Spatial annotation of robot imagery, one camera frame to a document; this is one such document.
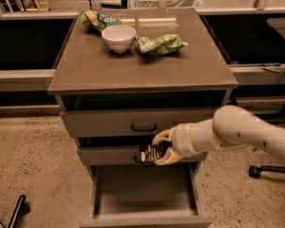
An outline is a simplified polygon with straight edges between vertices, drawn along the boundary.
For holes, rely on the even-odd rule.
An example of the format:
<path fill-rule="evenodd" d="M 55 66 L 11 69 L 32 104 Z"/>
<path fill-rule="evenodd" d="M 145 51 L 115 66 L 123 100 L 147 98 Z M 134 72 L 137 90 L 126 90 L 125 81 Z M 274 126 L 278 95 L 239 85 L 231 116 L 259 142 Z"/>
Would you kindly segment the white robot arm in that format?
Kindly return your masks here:
<path fill-rule="evenodd" d="M 285 128 L 266 123 L 244 108 L 226 105 L 209 120 L 180 123 L 163 130 L 152 141 L 153 146 L 170 142 L 156 165 L 168 165 L 193 158 L 203 152 L 237 152 L 255 147 L 285 163 Z"/>

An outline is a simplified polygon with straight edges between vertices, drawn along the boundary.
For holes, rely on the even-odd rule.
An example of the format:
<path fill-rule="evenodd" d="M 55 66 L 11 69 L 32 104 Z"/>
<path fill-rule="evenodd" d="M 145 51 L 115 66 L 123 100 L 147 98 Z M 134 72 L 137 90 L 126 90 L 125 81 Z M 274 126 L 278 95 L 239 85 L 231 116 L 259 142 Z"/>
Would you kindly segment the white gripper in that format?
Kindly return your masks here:
<path fill-rule="evenodd" d="M 153 145 L 159 145 L 163 142 L 172 143 L 163 157 L 155 161 L 156 165 L 169 165 L 178 162 L 184 158 L 191 158 L 198 155 L 199 151 L 193 145 L 193 135 L 191 123 L 180 123 L 177 126 L 163 130 L 152 140 Z"/>

